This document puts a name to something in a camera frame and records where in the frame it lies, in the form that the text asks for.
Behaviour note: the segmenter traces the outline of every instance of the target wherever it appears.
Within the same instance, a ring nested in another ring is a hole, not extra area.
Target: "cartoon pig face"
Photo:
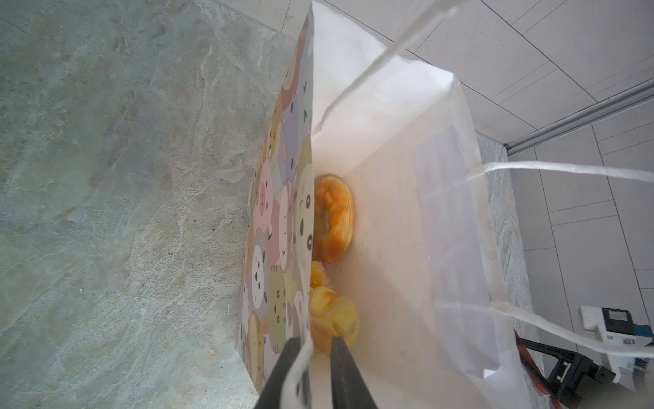
[[[265,260],[264,254],[265,250],[262,252],[259,245],[254,246],[254,254],[252,255],[252,303],[254,308],[258,309],[261,307],[261,303],[266,297],[266,286],[265,286]]]
[[[270,159],[264,160],[259,180],[256,208],[254,209],[254,228],[261,231],[272,231],[273,216],[273,170]]]

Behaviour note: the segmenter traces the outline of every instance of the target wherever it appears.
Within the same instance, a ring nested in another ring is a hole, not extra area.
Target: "cartoon bear face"
[[[266,323],[268,334],[272,342],[272,349],[275,353],[280,353],[286,342],[286,283],[284,282],[284,272],[281,267],[274,266],[268,274],[270,281],[270,294],[268,300],[270,305],[266,314]]]
[[[296,260],[303,282],[308,283],[313,250],[313,167],[305,166],[296,179],[295,215],[293,231],[293,258]]]
[[[273,170],[270,167],[270,160],[264,160],[261,167],[257,201],[254,208],[254,228],[261,231],[272,231],[273,216]]]

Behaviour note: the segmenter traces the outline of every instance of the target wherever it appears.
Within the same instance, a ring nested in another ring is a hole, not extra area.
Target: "white rope handle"
[[[400,35],[400,38],[388,47],[379,57],[377,57],[357,78],[354,79],[345,87],[342,93],[338,95],[325,109],[320,122],[313,128],[311,135],[317,135],[327,120],[327,118],[334,112],[336,107],[354,91],[359,89],[370,77],[376,74],[384,67],[397,53],[403,50],[406,46],[410,45],[418,34],[420,34],[427,25],[432,22],[437,16],[446,14],[446,17],[456,13],[456,5],[462,3],[463,0],[443,0],[435,1],[429,9],[420,15],[409,28]]]
[[[498,169],[540,169],[553,170],[568,173],[581,173],[584,175],[605,175],[610,177],[621,177],[623,179],[634,179],[636,181],[654,183],[654,173],[643,170],[607,168],[606,166],[560,164],[558,162],[542,162],[540,160],[523,160],[517,162],[489,162],[477,166],[468,172],[468,179],[483,175]]]
[[[512,306],[508,302],[492,302],[491,307],[494,311],[517,318],[525,323],[530,323],[538,328],[546,330],[550,334],[560,336],[565,340],[574,342],[575,344],[579,344],[580,346],[592,349],[599,353],[615,355],[618,357],[654,358],[654,347],[631,347],[604,344],[598,340],[586,338],[585,336],[575,334],[569,329],[552,324],[540,315]]]

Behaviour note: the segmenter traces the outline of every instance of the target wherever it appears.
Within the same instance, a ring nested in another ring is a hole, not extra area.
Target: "bag handle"
[[[654,172],[644,170],[624,169],[624,168],[607,168],[606,166],[562,164],[558,162],[542,162],[541,160],[522,160],[516,162],[489,162],[485,165],[477,166],[468,171],[468,179],[492,172],[498,169],[541,169],[553,170],[568,173],[580,173],[584,175],[604,175],[610,177],[620,177],[623,179],[633,179],[654,183]]]
[[[523,160],[516,162],[489,162],[482,166],[468,171],[468,179],[483,175],[484,173],[492,172],[499,169],[541,169],[553,170],[559,172],[579,173],[584,175],[604,175],[610,177],[620,177],[622,179],[633,179],[635,181],[643,181],[654,183],[654,172],[624,169],[624,168],[607,168],[606,166],[592,166],[592,165],[577,165],[577,164],[563,164],[557,162],[542,162],[540,160]],[[575,334],[574,332],[552,324],[540,315],[536,315],[522,308],[512,306],[508,302],[492,302],[491,308],[504,315],[519,319],[525,323],[530,323],[538,328],[541,328],[550,334],[554,334],[564,338],[565,340],[574,342],[583,347],[592,349],[599,353],[607,355],[616,355],[620,357],[638,357],[638,358],[654,358],[654,348],[652,347],[630,347],[630,346],[614,346],[604,344],[592,338]]]

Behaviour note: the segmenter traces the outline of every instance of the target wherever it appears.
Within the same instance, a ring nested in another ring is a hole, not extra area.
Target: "white paper bag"
[[[481,159],[457,79],[450,72],[396,56],[340,103],[320,132],[312,134],[311,126],[321,121],[327,106],[385,46],[319,3],[313,3],[298,44],[291,79],[287,76],[288,87],[282,89],[278,106],[288,108],[291,101],[299,117],[306,117],[293,127],[286,126],[291,116],[280,119],[283,138],[297,134],[302,169],[285,173],[292,179],[276,176],[281,159],[271,171],[267,169],[266,160],[275,156],[270,143],[277,128],[273,117],[251,203],[252,220],[258,221],[265,213],[265,197],[277,200],[277,190],[282,190],[278,186],[286,183],[291,192],[289,208],[296,209],[288,227],[295,235],[287,246],[293,261],[282,269],[286,294],[295,294],[285,300],[286,324],[300,330],[309,324],[308,316],[298,310],[308,297],[311,253],[301,247],[306,242],[300,241],[298,226],[301,220],[304,229],[313,225],[309,216],[313,201],[306,213],[297,206],[303,195],[313,194],[309,184],[314,177],[334,173],[354,197],[354,236],[343,259],[327,269],[336,292],[360,311],[361,332],[351,352],[379,407],[529,407],[513,324],[491,310],[491,300],[506,301],[507,296],[485,179],[467,179],[466,172],[479,166]],[[283,149],[288,159],[292,149],[287,145],[277,151]],[[307,169],[313,169],[311,177]],[[263,195],[262,173],[269,173],[273,185],[268,193],[264,187]],[[264,348],[271,343],[266,334],[270,313],[259,311],[261,320],[249,319],[257,316],[251,294],[256,292],[253,277],[260,273],[253,272],[249,260],[259,254],[253,246],[257,251],[265,247],[263,241],[255,244],[250,237],[259,230],[262,237],[270,232],[278,235],[279,227],[268,232],[266,223],[252,224],[245,246],[241,302],[249,307],[242,308],[240,334],[252,345],[243,353],[256,383],[253,372],[257,371],[252,367],[261,362],[263,372],[269,372],[266,362],[274,364],[275,352]],[[266,251],[280,253],[274,248]],[[279,268],[277,262],[267,271],[279,274]],[[260,322],[253,326],[251,321]],[[286,335],[300,334],[291,329]],[[263,340],[264,347],[252,343],[253,336]],[[311,391],[313,407],[332,407],[326,357],[316,356],[312,362]]]

